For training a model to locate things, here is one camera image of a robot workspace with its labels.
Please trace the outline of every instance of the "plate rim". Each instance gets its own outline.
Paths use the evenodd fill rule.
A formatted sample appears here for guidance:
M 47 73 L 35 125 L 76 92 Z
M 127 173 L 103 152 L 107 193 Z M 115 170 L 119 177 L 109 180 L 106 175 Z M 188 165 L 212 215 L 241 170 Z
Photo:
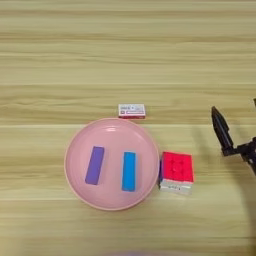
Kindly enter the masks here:
M 73 186 L 71 185 L 69 179 L 68 179 L 68 175 L 67 175 L 67 168 L 66 168 L 66 162 L 67 162 L 67 155 L 68 155 L 68 152 L 69 152 L 69 149 L 73 143 L 73 141 L 75 140 L 75 138 L 85 129 L 87 129 L 88 126 L 91 126 L 91 125 L 94 125 L 95 123 L 97 122 L 102 122 L 102 121 L 111 121 L 111 120 L 115 120 L 115 121 L 121 121 L 121 122 L 124 122 L 124 123 L 129 123 L 129 124 L 132 124 L 134 126 L 136 126 L 137 128 L 141 129 L 150 139 L 151 143 L 153 144 L 154 146 L 154 149 L 156 151 L 156 155 L 157 155 L 157 169 L 159 170 L 159 166 L 160 166 L 160 156 L 159 156 L 159 150 L 158 150 L 158 147 L 153 139 L 153 137 L 149 134 L 149 132 L 142 126 L 132 122 L 132 121 L 129 121 L 129 120 L 126 120 L 126 119 L 121 119 L 121 118 L 116 118 L 116 117 L 109 117 L 109 118 L 101 118 L 101 119 L 98 119 L 98 120 L 94 120 L 94 121 L 91 121 L 89 122 L 88 124 L 85 124 L 82 128 L 80 128 L 74 135 L 73 137 L 71 138 L 70 140 L 70 143 L 68 144 L 68 147 L 65 151 L 65 156 L 64 156 L 64 173 L 65 173 L 65 177 L 66 177 L 66 180 L 67 180 L 67 183 L 69 185 L 69 187 L 71 188 L 71 190 L 73 191 L 73 193 L 81 200 L 83 201 L 84 203 L 86 203 L 87 205 L 91 206 L 92 208 L 96 208 L 96 209 L 99 209 L 99 210 L 103 210 L 103 211 L 110 211 L 110 212 L 113 212 L 113 211 L 122 211 L 122 210 L 126 210 L 126 209 L 129 209 L 129 208 L 132 208 L 136 205 L 138 205 L 139 203 L 141 203 L 142 201 L 144 201 L 148 196 L 149 194 L 152 192 L 154 186 L 156 185 L 157 183 L 157 179 L 158 179 L 158 172 L 157 172 L 157 175 L 155 177 L 155 180 L 154 180 L 154 183 L 152 183 L 152 186 L 150 187 L 150 189 L 148 190 L 148 192 L 145 194 L 145 196 L 141 199 L 138 199 L 135 203 L 131 203 L 125 207 L 118 207 L 118 208 L 113 208 L 113 209 L 109 209 L 109 208 L 105 208 L 105 207 L 101 207 L 101 206 L 97 206 L 95 204 L 92 204 L 88 201 L 86 201 L 84 198 L 82 198 L 76 191 L 75 189 L 73 188 Z

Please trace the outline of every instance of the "pink rubik's cube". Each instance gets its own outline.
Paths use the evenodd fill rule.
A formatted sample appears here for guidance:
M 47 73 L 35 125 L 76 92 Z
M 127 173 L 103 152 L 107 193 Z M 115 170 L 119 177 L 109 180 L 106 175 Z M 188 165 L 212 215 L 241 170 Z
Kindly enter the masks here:
M 160 189 L 189 194 L 194 183 L 192 156 L 163 152 L 160 173 Z

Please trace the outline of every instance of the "wooden table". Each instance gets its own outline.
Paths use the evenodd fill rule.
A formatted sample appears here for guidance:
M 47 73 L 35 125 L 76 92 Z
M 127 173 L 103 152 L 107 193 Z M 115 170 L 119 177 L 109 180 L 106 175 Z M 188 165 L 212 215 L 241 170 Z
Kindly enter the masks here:
M 0 255 L 256 255 L 256 178 L 221 156 L 210 118 L 216 105 L 237 144 L 256 135 L 255 70 L 255 1 L 1 1 Z M 193 155 L 193 193 L 95 210 L 65 150 L 133 102 L 161 151 Z

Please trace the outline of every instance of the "purple block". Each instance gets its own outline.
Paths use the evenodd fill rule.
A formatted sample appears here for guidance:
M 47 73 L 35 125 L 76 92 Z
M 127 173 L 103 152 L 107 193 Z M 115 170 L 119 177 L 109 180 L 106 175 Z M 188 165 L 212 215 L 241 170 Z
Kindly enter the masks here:
M 93 147 L 89 167 L 87 170 L 85 182 L 97 185 L 100 177 L 100 169 L 104 156 L 103 147 Z

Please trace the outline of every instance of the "pink plate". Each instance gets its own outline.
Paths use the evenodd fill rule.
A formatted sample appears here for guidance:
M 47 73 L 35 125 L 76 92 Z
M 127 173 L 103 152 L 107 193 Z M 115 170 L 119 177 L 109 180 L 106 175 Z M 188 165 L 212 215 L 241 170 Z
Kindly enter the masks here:
M 85 183 L 94 146 L 105 148 L 98 185 Z M 126 151 L 137 155 L 135 192 L 122 191 Z M 123 210 L 141 202 L 153 189 L 159 155 L 155 143 L 140 126 L 117 118 L 101 119 L 75 136 L 67 150 L 65 169 L 70 186 L 84 202 L 102 210 Z

